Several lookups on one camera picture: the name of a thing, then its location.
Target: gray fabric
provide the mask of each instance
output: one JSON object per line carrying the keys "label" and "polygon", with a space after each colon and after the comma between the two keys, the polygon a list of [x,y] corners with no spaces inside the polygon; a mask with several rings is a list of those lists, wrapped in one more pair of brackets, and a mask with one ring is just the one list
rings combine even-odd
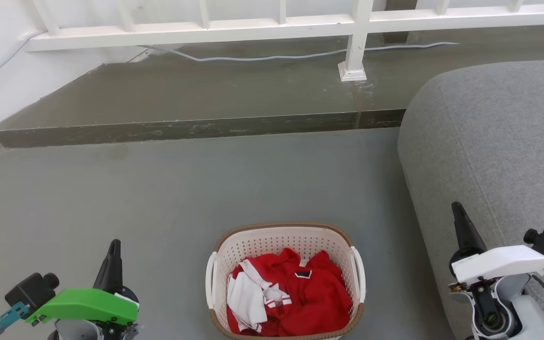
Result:
{"label": "gray fabric", "polygon": [[[544,229],[544,61],[458,69],[430,80],[411,102],[399,156],[456,338],[470,308],[449,296],[457,248],[451,202],[463,203],[489,248],[521,245]],[[544,290],[527,288],[544,310]]]}

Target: teal connector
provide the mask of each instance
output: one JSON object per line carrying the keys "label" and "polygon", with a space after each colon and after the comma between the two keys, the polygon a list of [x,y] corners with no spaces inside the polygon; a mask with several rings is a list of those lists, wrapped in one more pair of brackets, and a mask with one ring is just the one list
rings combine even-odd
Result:
{"label": "teal connector", "polygon": [[13,323],[28,313],[28,308],[24,303],[19,302],[13,305],[5,314],[0,316],[0,335],[6,331],[6,328],[10,327]]}

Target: white wall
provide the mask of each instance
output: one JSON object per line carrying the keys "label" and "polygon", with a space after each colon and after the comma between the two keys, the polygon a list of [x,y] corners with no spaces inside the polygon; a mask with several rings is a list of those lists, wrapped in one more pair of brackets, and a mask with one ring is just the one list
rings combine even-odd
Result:
{"label": "white wall", "polygon": [[[198,0],[127,0],[134,21],[199,21]],[[386,0],[376,0],[383,10]],[[115,0],[47,0],[61,26],[119,25]],[[354,0],[287,0],[287,15],[351,13]],[[278,0],[207,0],[213,20],[276,17]],[[0,60],[21,37],[43,29],[31,0],[0,0]],[[103,63],[125,62],[138,47],[20,51],[0,69],[0,121]]]}

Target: gray floor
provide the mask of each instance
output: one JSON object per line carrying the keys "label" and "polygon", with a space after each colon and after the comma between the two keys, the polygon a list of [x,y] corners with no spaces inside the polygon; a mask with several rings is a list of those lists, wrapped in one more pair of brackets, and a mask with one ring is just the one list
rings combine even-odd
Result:
{"label": "gray floor", "polygon": [[[90,287],[113,238],[142,302],[139,339],[222,339],[204,269],[218,238],[253,222],[343,228],[367,273],[348,340],[452,339],[397,157],[398,130],[16,149],[0,153],[0,314],[33,272]],[[44,340],[16,324],[3,340]]]}

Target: white railing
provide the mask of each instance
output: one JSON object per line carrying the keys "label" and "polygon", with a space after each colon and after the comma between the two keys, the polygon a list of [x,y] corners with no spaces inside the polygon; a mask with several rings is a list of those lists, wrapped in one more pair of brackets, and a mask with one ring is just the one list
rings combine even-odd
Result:
{"label": "white railing", "polygon": [[366,35],[380,32],[444,30],[495,26],[544,25],[544,4],[450,8],[451,0],[438,0],[436,9],[371,12],[374,0],[356,0],[352,15],[288,17],[287,0],[279,2],[278,17],[264,19],[210,20],[206,0],[198,0],[201,22],[136,24],[126,0],[116,0],[122,26],[60,28],[46,6],[33,0],[48,32],[33,37],[28,51],[71,48],[210,43],[316,36],[349,36],[346,60],[339,64],[342,80],[364,80],[362,58]]}

